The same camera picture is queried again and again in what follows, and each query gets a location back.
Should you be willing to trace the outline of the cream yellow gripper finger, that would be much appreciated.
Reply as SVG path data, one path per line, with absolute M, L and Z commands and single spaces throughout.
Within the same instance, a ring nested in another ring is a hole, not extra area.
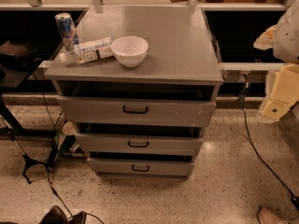
M 299 101 L 299 65 L 286 63 L 266 76 L 265 93 L 257 115 L 262 123 L 279 121 Z

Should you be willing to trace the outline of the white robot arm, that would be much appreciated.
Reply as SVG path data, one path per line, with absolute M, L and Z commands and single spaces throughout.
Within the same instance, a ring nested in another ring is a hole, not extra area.
M 257 119 L 279 121 L 299 101 L 299 6 L 293 3 L 276 25 L 265 30 L 253 43 L 260 50 L 272 49 L 284 65 L 269 71 Z

